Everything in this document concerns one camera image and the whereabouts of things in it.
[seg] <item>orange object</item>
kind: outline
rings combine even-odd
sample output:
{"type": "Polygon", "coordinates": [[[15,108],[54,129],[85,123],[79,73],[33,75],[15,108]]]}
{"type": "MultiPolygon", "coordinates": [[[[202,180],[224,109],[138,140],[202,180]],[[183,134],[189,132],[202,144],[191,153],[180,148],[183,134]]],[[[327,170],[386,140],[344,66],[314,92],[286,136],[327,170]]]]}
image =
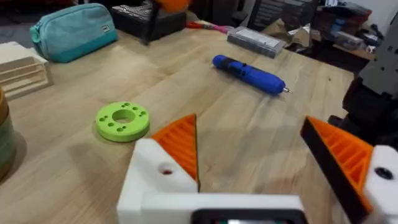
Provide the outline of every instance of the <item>orange object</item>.
{"type": "Polygon", "coordinates": [[[307,116],[318,136],[323,141],[329,153],[343,171],[345,177],[360,196],[366,210],[372,210],[371,204],[363,194],[364,183],[368,173],[373,146],[319,119],[307,116]]]}
{"type": "Polygon", "coordinates": [[[196,181],[198,181],[196,115],[180,118],[152,138],[196,181]]]}
{"type": "Polygon", "coordinates": [[[162,8],[169,13],[178,12],[186,9],[189,5],[189,0],[156,0],[162,5],[162,8]]]}

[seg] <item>gray box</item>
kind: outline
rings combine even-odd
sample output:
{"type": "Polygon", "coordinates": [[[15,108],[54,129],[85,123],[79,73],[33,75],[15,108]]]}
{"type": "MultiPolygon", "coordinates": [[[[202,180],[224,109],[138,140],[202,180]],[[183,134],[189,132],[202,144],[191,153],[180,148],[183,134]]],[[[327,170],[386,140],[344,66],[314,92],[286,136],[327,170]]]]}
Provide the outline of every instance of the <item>gray box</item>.
{"type": "Polygon", "coordinates": [[[256,32],[247,27],[237,27],[230,30],[226,40],[270,58],[275,58],[286,44],[283,40],[256,32]]]}

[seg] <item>floor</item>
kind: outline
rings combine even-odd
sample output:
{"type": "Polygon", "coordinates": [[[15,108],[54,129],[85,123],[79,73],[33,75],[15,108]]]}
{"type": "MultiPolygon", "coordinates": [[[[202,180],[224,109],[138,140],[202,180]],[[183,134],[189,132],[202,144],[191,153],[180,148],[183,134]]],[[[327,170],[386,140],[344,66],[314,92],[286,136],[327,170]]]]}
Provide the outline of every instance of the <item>floor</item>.
{"type": "Polygon", "coordinates": [[[0,6],[0,44],[16,41],[24,47],[33,47],[29,29],[42,16],[56,10],[56,8],[34,9],[26,6],[25,8],[16,9],[14,7],[0,6]]]}

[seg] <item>orange triangular bracket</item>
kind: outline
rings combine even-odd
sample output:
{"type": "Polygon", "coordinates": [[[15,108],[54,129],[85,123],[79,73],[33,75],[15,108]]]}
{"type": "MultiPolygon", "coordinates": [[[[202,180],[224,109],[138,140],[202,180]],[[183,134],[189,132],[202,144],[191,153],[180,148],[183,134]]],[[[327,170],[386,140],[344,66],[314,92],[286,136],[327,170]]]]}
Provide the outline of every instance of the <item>orange triangular bracket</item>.
{"type": "Polygon", "coordinates": [[[195,181],[199,182],[195,114],[174,121],[156,132],[152,139],[157,141],[195,181]]]}
{"type": "Polygon", "coordinates": [[[371,210],[363,188],[373,146],[358,137],[307,116],[301,135],[352,223],[371,210]]]}

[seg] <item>wooden cylinder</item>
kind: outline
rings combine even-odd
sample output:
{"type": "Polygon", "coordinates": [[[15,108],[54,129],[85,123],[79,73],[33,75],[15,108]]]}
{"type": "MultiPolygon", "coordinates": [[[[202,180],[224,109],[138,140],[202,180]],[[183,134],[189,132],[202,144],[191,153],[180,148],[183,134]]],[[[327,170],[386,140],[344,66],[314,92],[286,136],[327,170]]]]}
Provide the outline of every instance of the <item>wooden cylinder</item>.
{"type": "Polygon", "coordinates": [[[11,117],[7,116],[0,124],[0,179],[7,174],[12,167],[16,155],[16,141],[11,117]]]}
{"type": "Polygon", "coordinates": [[[0,179],[12,167],[15,156],[14,128],[12,127],[6,96],[0,88],[0,179]]]}
{"type": "Polygon", "coordinates": [[[8,104],[6,96],[0,88],[0,125],[2,125],[4,120],[7,118],[7,114],[8,114],[8,104]]]}

